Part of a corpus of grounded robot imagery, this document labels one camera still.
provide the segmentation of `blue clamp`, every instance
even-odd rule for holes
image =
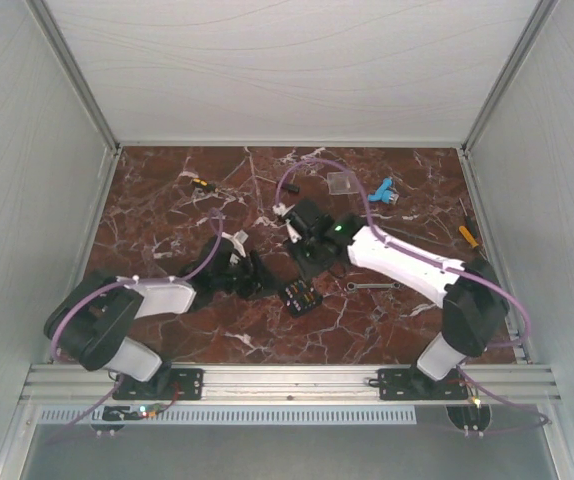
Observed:
[[[394,191],[390,190],[389,187],[391,187],[393,184],[394,182],[391,180],[391,178],[384,179],[382,185],[378,187],[378,190],[376,190],[376,193],[374,193],[373,195],[369,195],[367,199],[370,202],[389,203],[392,195],[394,195]]]

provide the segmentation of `purple cable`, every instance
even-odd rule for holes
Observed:
[[[213,216],[212,216],[213,213],[215,213],[218,216],[218,229],[215,228],[214,223],[213,223]],[[173,280],[174,283],[189,280],[190,278],[193,278],[194,276],[196,276],[203,268],[205,268],[207,266],[207,264],[211,261],[211,259],[216,254],[216,251],[218,250],[218,247],[220,246],[220,242],[223,238],[223,230],[224,230],[223,215],[222,215],[222,212],[220,210],[217,210],[215,208],[210,209],[209,214],[210,214],[209,224],[210,224],[212,230],[214,230],[214,232],[216,233],[216,242],[214,243],[214,246],[212,247],[211,251],[209,252],[209,255],[207,255],[205,260],[203,260],[203,262],[200,265],[198,265],[193,271],[191,271],[187,275],[185,275],[183,277],[175,278]],[[146,279],[143,282],[147,282],[150,285],[154,285],[154,284],[158,284],[158,283],[168,284],[169,278]],[[60,337],[62,336],[62,333],[65,330],[65,328],[67,327],[67,324],[71,321],[72,318],[74,318],[74,316],[80,311],[81,308],[83,308],[85,305],[87,305],[89,302],[91,302],[94,298],[99,297],[100,295],[103,295],[104,293],[107,293],[110,290],[113,290],[114,288],[124,287],[126,285],[133,285],[134,283],[136,283],[136,281],[132,280],[132,279],[129,279],[129,280],[123,281],[123,282],[117,281],[114,283],[110,283],[109,285],[105,285],[104,287],[101,287],[98,290],[90,293],[85,298],[83,298],[80,302],[78,302],[76,305],[74,305],[72,307],[72,309],[69,312],[67,312],[67,315],[65,315],[65,317],[62,319],[62,321],[60,322],[60,324],[56,328],[54,335],[51,338],[50,352],[51,352],[51,356],[54,359],[54,361],[61,360],[60,355],[58,355],[58,343],[60,342]],[[93,412],[100,405],[105,403],[105,401],[109,397],[111,397],[114,394],[114,392],[116,390],[118,390],[118,388],[120,388],[120,385],[122,384],[123,380],[124,380],[124,376],[121,375],[120,379],[114,384],[113,388],[104,397],[99,399],[94,405],[92,405],[87,410],[85,410],[83,413],[78,415],[76,418],[74,418],[67,425],[64,425],[63,428],[61,428],[56,433],[62,433],[64,430],[67,430],[68,428],[72,427],[73,425],[78,423],[80,420],[85,418],[87,415],[89,415],[91,412]]]
[[[458,373],[460,373],[460,375],[470,384],[472,384],[473,386],[475,386],[478,390],[480,390],[481,392],[483,392],[485,395],[487,395],[489,398],[493,398],[494,400],[496,400],[498,403],[502,403],[503,405],[507,405],[508,407],[512,407],[512,408],[516,408],[518,410],[521,410],[523,412],[529,413],[531,415],[535,415],[540,417],[540,421],[537,423],[532,423],[530,425],[523,425],[520,427],[510,427],[510,428],[502,428],[500,430],[492,430],[491,432],[485,432],[484,435],[502,435],[505,433],[516,433],[516,432],[523,432],[525,430],[532,430],[534,428],[540,428],[540,427],[544,427],[545,425],[549,425],[551,423],[551,420],[549,419],[549,417],[547,415],[545,415],[544,413],[539,412],[538,410],[535,410],[533,408],[530,407],[526,407],[525,405],[520,405],[518,403],[512,402],[510,400],[507,400],[506,398],[501,397],[500,395],[496,395],[495,393],[489,391],[488,389],[486,389],[485,387],[483,387],[480,383],[478,383],[477,381],[475,381],[473,378],[471,378],[469,375],[467,375],[462,367],[459,365],[458,367],[456,367],[458,369]]]
[[[325,165],[330,165],[334,168],[337,168],[341,172],[344,172],[348,175],[353,175],[354,179],[356,180],[356,185],[358,186],[358,191],[360,192],[360,197],[363,201],[363,206],[365,207],[365,216],[367,218],[367,224],[369,225],[369,228],[371,229],[374,236],[378,240],[380,240],[382,243],[384,243],[385,245],[392,247],[393,249],[398,250],[399,252],[404,253],[405,255],[408,255],[408,256],[416,259],[416,260],[420,260],[421,262],[425,262],[426,264],[431,265],[432,267],[438,268],[439,270],[443,270],[443,264],[441,262],[438,262],[436,260],[432,260],[430,258],[426,258],[426,257],[424,257],[424,256],[422,256],[422,255],[420,255],[414,251],[407,250],[405,247],[402,247],[400,245],[396,245],[395,243],[388,242],[387,239],[385,238],[385,236],[382,235],[378,231],[378,229],[376,228],[376,224],[374,223],[374,219],[371,216],[371,210],[369,209],[369,200],[367,200],[367,192],[365,191],[365,188],[358,181],[354,172],[352,172],[347,167],[341,165],[340,163],[334,162],[333,160],[327,160],[324,158],[311,158],[311,159],[307,159],[307,160],[301,160],[300,162],[297,162],[294,165],[292,165],[291,167],[289,167],[287,169],[287,171],[283,174],[283,176],[280,178],[280,180],[278,181],[278,185],[276,185],[276,195],[274,197],[274,203],[276,205],[278,205],[280,203],[281,187],[283,185],[283,182],[287,178],[287,176],[290,173],[292,173],[293,171],[302,167],[303,165],[307,165],[310,163],[324,163]],[[444,271],[455,274],[455,275],[459,275],[463,278],[466,278],[467,280],[471,280],[473,282],[479,283],[480,285],[483,285],[483,286],[489,288],[490,290],[493,290],[498,295],[504,297],[512,305],[514,305],[514,307],[516,307],[516,309],[522,315],[523,320],[524,320],[524,330],[523,330],[523,334],[519,338],[517,338],[516,340],[509,341],[509,342],[492,343],[492,344],[489,344],[489,347],[499,348],[499,347],[512,347],[512,346],[520,345],[525,341],[525,339],[527,337],[529,337],[529,335],[531,335],[531,319],[529,317],[529,314],[527,313],[527,310],[518,301],[517,298],[515,298],[511,294],[504,291],[498,285],[490,282],[489,280],[481,278],[478,275],[472,275],[471,273],[464,272],[462,270],[458,270],[458,269],[451,268],[451,267],[444,268]]]

